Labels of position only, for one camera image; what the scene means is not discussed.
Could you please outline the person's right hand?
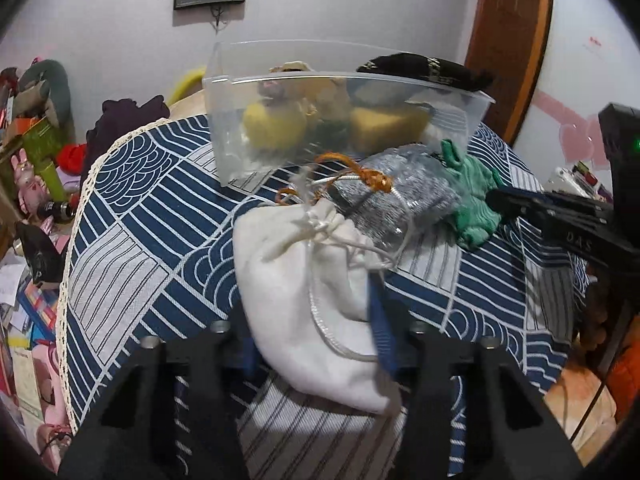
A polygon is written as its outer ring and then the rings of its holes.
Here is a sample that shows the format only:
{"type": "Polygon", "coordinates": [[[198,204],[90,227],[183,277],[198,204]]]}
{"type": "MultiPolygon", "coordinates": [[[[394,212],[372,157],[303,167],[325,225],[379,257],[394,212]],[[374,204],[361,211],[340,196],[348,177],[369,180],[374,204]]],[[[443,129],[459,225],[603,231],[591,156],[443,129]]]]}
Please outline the person's right hand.
{"type": "Polygon", "coordinates": [[[606,278],[595,278],[587,287],[585,307],[578,324],[578,346],[583,352],[597,350],[606,341],[608,330],[608,289],[606,278]]]}

